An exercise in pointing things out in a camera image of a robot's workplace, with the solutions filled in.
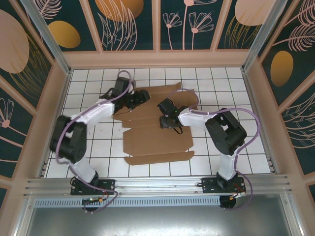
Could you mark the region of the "brown cardboard box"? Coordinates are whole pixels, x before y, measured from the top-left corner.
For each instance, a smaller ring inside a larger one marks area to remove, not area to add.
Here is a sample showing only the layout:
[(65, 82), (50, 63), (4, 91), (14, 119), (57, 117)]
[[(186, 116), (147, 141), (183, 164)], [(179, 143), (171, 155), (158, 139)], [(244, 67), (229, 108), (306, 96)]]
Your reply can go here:
[(120, 120), (127, 131), (123, 133), (123, 151), (128, 154), (125, 161), (134, 165), (187, 161), (194, 156), (193, 140), (189, 127), (178, 134), (171, 128), (162, 129), (159, 118), (162, 112), (158, 104), (169, 97), (177, 108), (196, 104), (192, 92), (179, 91), (181, 83), (145, 87), (150, 100), (133, 110), (122, 108), (113, 117)]

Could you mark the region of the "grey metal sheet panel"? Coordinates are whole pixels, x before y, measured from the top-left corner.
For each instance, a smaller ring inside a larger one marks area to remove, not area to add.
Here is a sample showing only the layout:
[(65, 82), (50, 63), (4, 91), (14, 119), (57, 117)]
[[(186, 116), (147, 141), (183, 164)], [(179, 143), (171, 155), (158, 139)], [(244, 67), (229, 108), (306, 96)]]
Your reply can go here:
[(223, 211), (215, 206), (34, 210), (27, 236), (292, 236), (281, 211)]

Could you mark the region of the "aluminium mounting rail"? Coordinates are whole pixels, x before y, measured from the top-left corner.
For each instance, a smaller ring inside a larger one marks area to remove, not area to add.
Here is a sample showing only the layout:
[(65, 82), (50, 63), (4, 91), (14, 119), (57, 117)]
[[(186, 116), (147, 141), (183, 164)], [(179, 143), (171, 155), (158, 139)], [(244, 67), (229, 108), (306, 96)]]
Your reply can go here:
[[(286, 175), (246, 175), (254, 194), (281, 194), (292, 187)], [(186, 177), (118, 177), (115, 190), (122, 197), (193, 196), (201, 195), (197, 186), (202, 176)], [(71, 185), (68, 178), (33, 178), (27, 181), (24, 197), (69, 198)]]

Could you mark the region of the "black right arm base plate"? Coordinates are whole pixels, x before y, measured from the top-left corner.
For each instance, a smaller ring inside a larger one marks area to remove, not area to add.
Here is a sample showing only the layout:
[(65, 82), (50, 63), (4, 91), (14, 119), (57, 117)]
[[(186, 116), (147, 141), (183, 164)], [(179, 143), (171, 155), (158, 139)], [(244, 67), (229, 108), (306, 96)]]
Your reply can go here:
[(201, 179), (200, 184), (203, 193), (231, 195), (238, 192), (246, 192), (245, 182), (242, 177), (236, 177), (231, 180), (205, 177)]

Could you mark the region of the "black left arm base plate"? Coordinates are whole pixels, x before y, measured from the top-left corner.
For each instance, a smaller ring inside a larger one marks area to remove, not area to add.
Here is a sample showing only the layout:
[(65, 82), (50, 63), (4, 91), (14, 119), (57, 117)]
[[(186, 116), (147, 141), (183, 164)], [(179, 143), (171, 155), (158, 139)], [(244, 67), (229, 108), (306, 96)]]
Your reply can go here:
[[(103, 195), (103, 192), (101, 190), (96, 190), (94, 188), (88, 187), (86, 184), (81, 182), (78, 179), (72, 179), (70, 181), (71, 184), (71, 190), (70, 194), (72, 196), (98, 196)], [(108, 189), (108, 190), (114, 190), (115, 189), (115, 180), (114, 179), (94, 179), (90, 182), (90, 185), (93, 185), (94, 187), (101, 188), (101, 189)]]

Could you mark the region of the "aluminium corner post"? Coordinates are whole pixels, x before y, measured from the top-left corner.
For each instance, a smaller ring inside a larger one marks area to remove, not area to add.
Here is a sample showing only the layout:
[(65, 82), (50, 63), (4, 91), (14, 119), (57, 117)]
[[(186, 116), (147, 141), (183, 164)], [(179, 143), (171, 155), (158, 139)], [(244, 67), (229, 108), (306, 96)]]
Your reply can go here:
[(32, 19), (33, 23), (35, 24), (38, 31), (43, 36), (44, 41), (47, 43), (50, 51), (54, 55), (55, 59), (57, 60), (59, 66), (62, 68), (66, 75), (70, 74), (70, 67), (59, 47), (56, 43), (52, 33), (50, 32), (48, 25), (40, 15), (37, 7), (33, 0), (20, 0), (24, 9), (28, 12), (30, 18)]
[(275, 24), (277, 23), (277, 20), (279, 19), (280, 15), (285, 9), (287, 1), (288, 0), (275, 0), (270, 11), (268, 12), (266, 19), (264, 20), (262, 26), (260, 27), (257, 36), (255, 37), (250, 47), (246, 59), (242, 64), (241, 72), (243, 74), (247, 73), (247, 71), (250, 69), (259, 51), (261, 50), (264, 42), (267, 40)]

